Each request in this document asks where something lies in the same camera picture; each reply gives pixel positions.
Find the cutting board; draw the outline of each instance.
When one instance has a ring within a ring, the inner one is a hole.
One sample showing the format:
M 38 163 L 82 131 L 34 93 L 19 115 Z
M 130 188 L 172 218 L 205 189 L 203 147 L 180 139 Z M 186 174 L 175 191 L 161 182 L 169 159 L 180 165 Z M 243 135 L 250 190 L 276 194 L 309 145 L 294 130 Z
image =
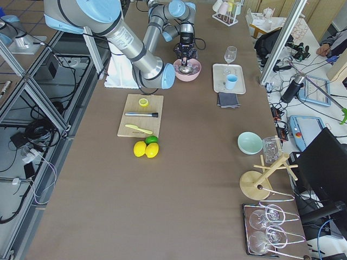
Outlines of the cutting board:
M 149 105 L 147 107 L 141 107 L 139 100 L 142 98 L 148 99 Z M 125 102 L 123 115 L 118 128 L 119 137 L 138 137 L 146 138 L 149 134 L 140 132 L 139 130 L 125 127 L 126 124 L 136 125 L 139 128 L 153 131 L 153 135 L 159 137 L 160 121 L 162 119 L 164 96 L 159 95 L 138 95 L 128 94 Z M 157 118 L 144 117 L 144 116 L 125 116 L 126 112 L 137 112 L 137 113 L 159 113 Z

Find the black cylindrical device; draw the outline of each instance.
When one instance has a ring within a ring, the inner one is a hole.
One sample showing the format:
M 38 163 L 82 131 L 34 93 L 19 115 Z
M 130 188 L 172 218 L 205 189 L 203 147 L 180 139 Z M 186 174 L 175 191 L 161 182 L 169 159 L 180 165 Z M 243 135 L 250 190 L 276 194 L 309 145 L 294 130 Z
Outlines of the black cylindrical device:
M 281 101 L 284 103 L 290 103 L 295 97 L 295 95 L 298 93 L 299 89 L 304 85 L 306 79 L 306 74 L 299 72 L 295 79 L 290 83 L 287 90 L 284 92 L 283 96 L 281 97 Z

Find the black monitor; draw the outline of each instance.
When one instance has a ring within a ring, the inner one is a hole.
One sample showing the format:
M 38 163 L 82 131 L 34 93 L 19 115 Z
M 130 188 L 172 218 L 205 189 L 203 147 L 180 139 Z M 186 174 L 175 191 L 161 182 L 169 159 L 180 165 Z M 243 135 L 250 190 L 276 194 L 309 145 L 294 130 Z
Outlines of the black monitor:
M 327 129 L 297 159 L 300 175 L 313 189 L 323 208 L 301 217 L 303 224 L 329 215 L 347 239 L 347 149 Z

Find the yellow knife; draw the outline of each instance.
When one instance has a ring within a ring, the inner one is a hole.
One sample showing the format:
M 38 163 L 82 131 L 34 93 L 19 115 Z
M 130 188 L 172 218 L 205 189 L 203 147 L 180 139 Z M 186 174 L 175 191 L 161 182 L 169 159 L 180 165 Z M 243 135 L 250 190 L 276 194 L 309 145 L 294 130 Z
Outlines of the yellow knife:
M 150 131 L 150 130 L 142 129 L 142 128 L 139 128 L 139 127 L 136 126 L 136 125 L 131 125 L 131 124 L 129 124 L 129 123 L 127 123 L 127 124 L 125 125 L 125 127 L 132 128 L 132 129 L 138 130 L 138 131 L 140 131 L 140 132 L 144 132 L 144 133 L 146 133 L 146 134 L 153 134 L 153 132 Z

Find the lime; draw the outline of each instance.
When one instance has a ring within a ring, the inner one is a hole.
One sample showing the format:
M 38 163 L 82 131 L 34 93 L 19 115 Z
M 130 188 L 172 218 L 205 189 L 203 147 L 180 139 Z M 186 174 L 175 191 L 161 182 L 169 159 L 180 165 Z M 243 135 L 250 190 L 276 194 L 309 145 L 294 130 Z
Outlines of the lime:
M 142 155 L 145 154 L 146 151 L 146 143 L 144 141 L 138 141 L 134 145 L 134 154 L 136 157 L 141 157 Z
M 156 136 L 151 135 L 151 136 L 146 137 L 146 139 L 145 139 L 145 143 L 146 144 L 149 145 L 149 144 L 151 144 L 153 142 L 158 142 L 158 138 Z
M 153 142 L 147 145 L 145 153 L 148 158 L 155 157 L 158 154 L 158 152 L 159 152 L 159 145 L 156 142 Z

